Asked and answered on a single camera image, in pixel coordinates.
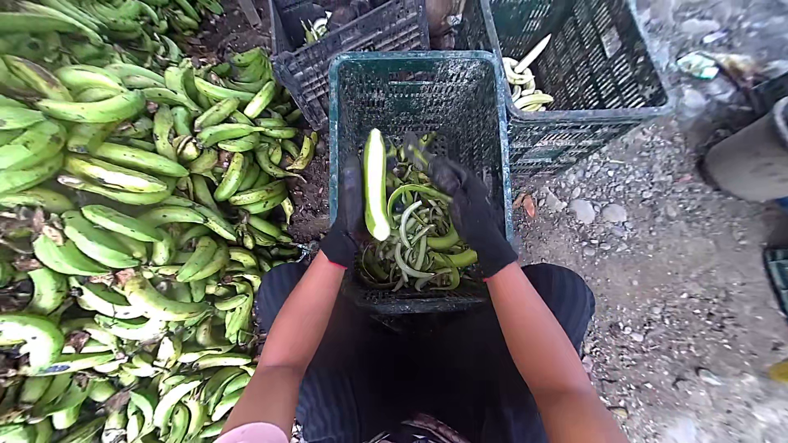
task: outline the person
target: person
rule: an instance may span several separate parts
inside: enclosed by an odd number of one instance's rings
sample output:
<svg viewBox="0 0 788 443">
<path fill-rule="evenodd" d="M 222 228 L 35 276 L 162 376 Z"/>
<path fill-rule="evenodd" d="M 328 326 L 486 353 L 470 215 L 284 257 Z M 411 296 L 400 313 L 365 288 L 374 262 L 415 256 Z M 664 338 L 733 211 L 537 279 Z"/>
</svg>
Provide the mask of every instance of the person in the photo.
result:
<svg viewBox="0 0 788 443">
<path fill-rule="evenodd" d="M 491 303 L 429 335 L 395 333 L 337 297 L 363 227 L 361 166 L 349 158 L 338 214 L 308 267 L 263 277 L 255 314 L 269 331 L 255 375 L 217 441 L 620 443 L 578 358 L 594 299 L 574 272 L 517 264 L 481 180 L 435 157 L 432 182 L 478 253 Z"/>
</svg>

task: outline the plastic crate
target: plastic crate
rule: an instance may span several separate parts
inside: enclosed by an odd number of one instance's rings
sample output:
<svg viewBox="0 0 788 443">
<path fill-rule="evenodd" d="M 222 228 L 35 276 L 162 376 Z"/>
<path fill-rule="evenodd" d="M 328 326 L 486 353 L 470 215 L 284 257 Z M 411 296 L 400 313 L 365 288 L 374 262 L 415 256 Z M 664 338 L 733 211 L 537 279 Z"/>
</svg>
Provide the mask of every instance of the plastic crate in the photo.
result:
<svg viewBox="0 0 788 443">
<path fill-rule="evenodd" d="M 512 239 L 506 110 L 500 64 L 484 51 L 347 53 L 331 64 L 329 208 L 336 217 L 337 181 L 372 128 L 396 142 L 406 131 L 437 131 L 430 150 L 474 171 L 504 209 Z M 455 291 L 370 289 L 356 276 L 344 294 L 383 314 L 459 311 L 489 297 L 479 281 Z"/>
<path fill-rule="evenodd" d="M 764 267 L 780 309 L 788 315 L 788 248 L 765 249 Z"/>
<path fill-rule="evenodd" d="M 389 0 L 304 46 L 301 20 L 314 20 L 311 0 L 269 0 L 273 73 L 312 129 L 327 129 L 329 64 L 349 51 L 428 50 L 425 0 Z"/>
<path fill-rule="evenodd" d="M 555 102 L 525 113 L 506 94 L 512 174 L 562 172 L 673 108 L 626 0 L 468 0 L 456 44 L 520 59 L 550 33 L 530 68 Z"/>
</svg>

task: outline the dirt ground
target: dirt ground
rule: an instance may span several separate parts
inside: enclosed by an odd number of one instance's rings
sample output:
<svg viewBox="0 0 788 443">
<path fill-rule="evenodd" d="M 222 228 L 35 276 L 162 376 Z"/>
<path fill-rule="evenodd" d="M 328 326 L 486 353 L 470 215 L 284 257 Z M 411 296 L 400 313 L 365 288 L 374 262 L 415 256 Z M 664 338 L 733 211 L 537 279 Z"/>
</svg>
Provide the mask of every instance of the dirt ground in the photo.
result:
<svg viewBox="0 0 788 443">
<path fill-rule="evenodd" d="M 583 363 L 632 442 L 788 441 L 788 386 L 765 375 L 788 358 L 788 325 L 761 257 L 767 246 L 788 246 L 788 216 L 704 183 L 703 153 L 753 115 L 728 81 L 690 79 L 675 66 L 703 49 L 750 55 L 761 72 L 788 69 L 788 0 L 636 7 L 679 99 L 675 116 L 642 125 L 558 177 L 515 179 L 513 195 L 527 193 L 537 206 L 535 218 L 515 209 L 521 261 L 569 267 L 596 294 Z M 205 41 L 268 46 L 260 12 L 261 32 L 248 32 L 230 6 Z M 327 171 L 323 147 L 304 172 L 308 184 L 289 181 L 299 241 L 328 228 Z M 620 207 L 604 209 L 611 203 Z M 593 220 L 579 221 L 573 207 L 590 209 Z"/>
</svg>

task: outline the black glove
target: black glove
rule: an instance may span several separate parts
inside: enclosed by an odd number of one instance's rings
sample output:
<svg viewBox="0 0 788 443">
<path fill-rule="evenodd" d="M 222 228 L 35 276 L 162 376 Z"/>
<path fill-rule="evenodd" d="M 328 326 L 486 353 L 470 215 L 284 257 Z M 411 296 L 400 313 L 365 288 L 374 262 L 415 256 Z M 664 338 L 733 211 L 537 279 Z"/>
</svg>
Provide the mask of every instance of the black glove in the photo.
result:
<svg viewBox="0 0 788 443">
<path fill-rule="evenodd" d="M 361 162 L 355 155 L 349 156 L 342 167 L 338 200 L 336 219 L 321 240 L 320 249 L 330 262 L 347 269 L 353 266 L 359 249 L 351 234 L 359 230 L 364 215 Z"/>
<path fill-rule="evenodd" d="M 517 254 L 506 241 L 503 211 L 490 201 L 487 187 L 471 171 L 445 157 L 429 163 L 429 178 L 454 201 L 449 207 L 460 238 L 476 251 L 485 277 L 492 277 Z"/>
</svg>

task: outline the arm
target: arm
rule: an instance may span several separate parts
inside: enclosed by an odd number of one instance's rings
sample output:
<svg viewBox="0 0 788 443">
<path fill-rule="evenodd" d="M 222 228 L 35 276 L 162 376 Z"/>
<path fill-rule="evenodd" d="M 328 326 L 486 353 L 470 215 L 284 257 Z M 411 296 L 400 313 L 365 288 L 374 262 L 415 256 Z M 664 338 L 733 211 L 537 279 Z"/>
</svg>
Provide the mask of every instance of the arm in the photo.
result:
<svg viewBox="0 0 788 443">
<path fill-rule="evenodd" d="M 290 435 L 298 388 L 323 338 L 344 268 L 321 251 L 284 302 L 263 346 L 255 375 L 230 412 L 222 433 L 266 422 Z"/>
<path fill-rule="evenodd" d="M 487 280 L 506 345 L 551 443 L 626 442 L 561 325 L 516 262 Z"/>
<path fill-rule="evenodd" d="M 452 222 L 478 255 L 507 348 L 539 407 L 550 442 L 626 442 L 569 337 L 517 265 L 487 188 L 442 157 L 429 163 L 429 176 L 453 198 Z"/>
<path fill-rule="evenodd" d="M 272 423 L 289 436 L 298 390 L 318 350 L 344 271 L 353 266 L 358 245 L 352 233 L 364 211 L 361 164 L 346 160 L 340 178 L 339 208 L 320 252 L 290 292 L 273 320 L 255 375 L 227 418 L 222 433 L 247 423 Z"/>
</svg>

